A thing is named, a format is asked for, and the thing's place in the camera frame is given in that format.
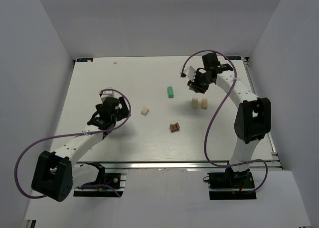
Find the green cylinder block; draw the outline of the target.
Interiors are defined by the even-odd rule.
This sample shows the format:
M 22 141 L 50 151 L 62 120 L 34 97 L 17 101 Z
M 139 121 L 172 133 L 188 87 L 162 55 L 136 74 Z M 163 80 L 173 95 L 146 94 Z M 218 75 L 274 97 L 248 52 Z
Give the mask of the green cylinder block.
M 172 86 L 167 87 L 167 96 L 170 99 L 174 97 L 174 92 L 173 92 L 173 87 Z

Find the beige arch block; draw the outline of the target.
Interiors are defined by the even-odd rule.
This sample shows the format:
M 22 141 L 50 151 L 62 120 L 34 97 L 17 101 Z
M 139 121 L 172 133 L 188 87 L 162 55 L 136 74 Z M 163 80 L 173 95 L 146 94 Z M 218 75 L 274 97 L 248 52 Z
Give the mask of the beige arch block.
M 142 108 L 141 115 L 146 116 L 148 114 L 148 112 L 149 112 L 148 108 Z

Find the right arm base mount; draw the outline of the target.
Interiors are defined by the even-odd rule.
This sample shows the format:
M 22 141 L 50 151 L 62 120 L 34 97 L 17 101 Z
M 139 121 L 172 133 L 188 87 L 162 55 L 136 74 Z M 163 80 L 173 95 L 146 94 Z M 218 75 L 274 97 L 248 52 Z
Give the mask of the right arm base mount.
M 255 183 L 252 173 L 245 178 L 231 180 L 225 172 L 208 173 L 203 182 L 208 184 L 212 201 L 256 200 Z

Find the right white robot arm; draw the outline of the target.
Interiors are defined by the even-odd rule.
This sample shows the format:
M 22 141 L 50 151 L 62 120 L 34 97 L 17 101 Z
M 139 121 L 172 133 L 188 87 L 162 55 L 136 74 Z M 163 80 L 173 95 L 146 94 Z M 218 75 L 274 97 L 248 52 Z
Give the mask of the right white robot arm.
M 237 136 L 235 149 L 226 170 L 234 178 L 247 176 L 252 155 L 259 142 L 271 130 L 271 102 L 261 98 L 247 88 L 238 78 L 237 70 L 225 56 L 226 64 L 218 60 L 220 52 L 206 50 L 201 57 L 202 68 L 183 65 L 181 77 L 189 79 L 187 85 L 195 93 L 204 94 L 211 84 L 225 92 L 225 99 L 231 99 L 237 108 L 234 131 Z

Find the right blue corner label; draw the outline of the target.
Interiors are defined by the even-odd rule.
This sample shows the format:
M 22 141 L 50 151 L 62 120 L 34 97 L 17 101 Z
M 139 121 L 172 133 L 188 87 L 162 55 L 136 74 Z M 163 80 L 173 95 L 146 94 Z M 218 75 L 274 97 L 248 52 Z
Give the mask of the right blue corner label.
M 242 60 L 241 56 L 227 56 L 229 60 Z

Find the tan rectangular wood block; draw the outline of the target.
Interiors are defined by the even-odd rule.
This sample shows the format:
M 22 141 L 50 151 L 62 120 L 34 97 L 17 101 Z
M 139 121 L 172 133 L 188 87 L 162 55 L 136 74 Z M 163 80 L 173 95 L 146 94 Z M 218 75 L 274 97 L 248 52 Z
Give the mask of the tan rectangular wood block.
M 198 109 L 198 98 L 192 98 L 191 105 L 193 109 Z

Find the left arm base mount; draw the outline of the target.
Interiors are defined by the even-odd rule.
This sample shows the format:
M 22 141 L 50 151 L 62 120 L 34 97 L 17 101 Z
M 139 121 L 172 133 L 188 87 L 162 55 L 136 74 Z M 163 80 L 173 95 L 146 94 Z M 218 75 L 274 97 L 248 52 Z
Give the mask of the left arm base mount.
M 72 168 L 74 197 L 121 197 L 126 178 L 122 173 L 108 173 L 97 162 Z

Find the left blue corner label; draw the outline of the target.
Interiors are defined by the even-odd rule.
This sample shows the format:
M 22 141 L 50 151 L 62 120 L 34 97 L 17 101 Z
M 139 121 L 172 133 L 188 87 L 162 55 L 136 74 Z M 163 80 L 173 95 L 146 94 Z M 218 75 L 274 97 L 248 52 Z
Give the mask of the left blue corner label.
M 87 62 L 93 62 L 93 58 L 77 58 L 76 63 L 87 63 Z

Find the brown notched block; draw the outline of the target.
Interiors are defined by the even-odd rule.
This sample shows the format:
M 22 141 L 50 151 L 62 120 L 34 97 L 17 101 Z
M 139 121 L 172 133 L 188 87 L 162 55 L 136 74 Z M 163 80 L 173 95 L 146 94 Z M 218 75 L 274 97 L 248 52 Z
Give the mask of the brown notched block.
M 180 126 L 179 123 L 175 123 L 175 124 L 170 124 L 169 125 L 170 131 L 171 132 L 176 132 L 180 130 Z

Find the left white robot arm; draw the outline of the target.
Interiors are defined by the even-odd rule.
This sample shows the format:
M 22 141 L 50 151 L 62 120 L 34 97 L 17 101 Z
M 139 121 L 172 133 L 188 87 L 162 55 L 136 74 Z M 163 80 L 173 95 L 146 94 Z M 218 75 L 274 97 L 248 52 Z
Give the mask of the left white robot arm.
M 126 122 L 130 116 L 127 98 L 107 97 L 96 105 L 96 111 L 83 131 L 53 152 L 42 152 L 37 160 L 31 187 L 44 196 L 62 202 L 78 187 L 108 187 L 105 168 L 97 162 L 77 166 L 77 162 L 95 145 L 102 142 L 117 122 Z

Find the blue corner label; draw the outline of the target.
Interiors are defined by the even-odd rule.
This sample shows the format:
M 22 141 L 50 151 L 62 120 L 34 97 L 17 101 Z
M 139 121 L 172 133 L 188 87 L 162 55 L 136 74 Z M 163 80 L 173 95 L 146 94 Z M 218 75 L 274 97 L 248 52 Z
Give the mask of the blue corner label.
M 242 60 L 241 56 L 227 56 L 229 60 Z
M 76 63 L 87 63 L 87 62 L 93 62 L 93 58 L 77 58 Z

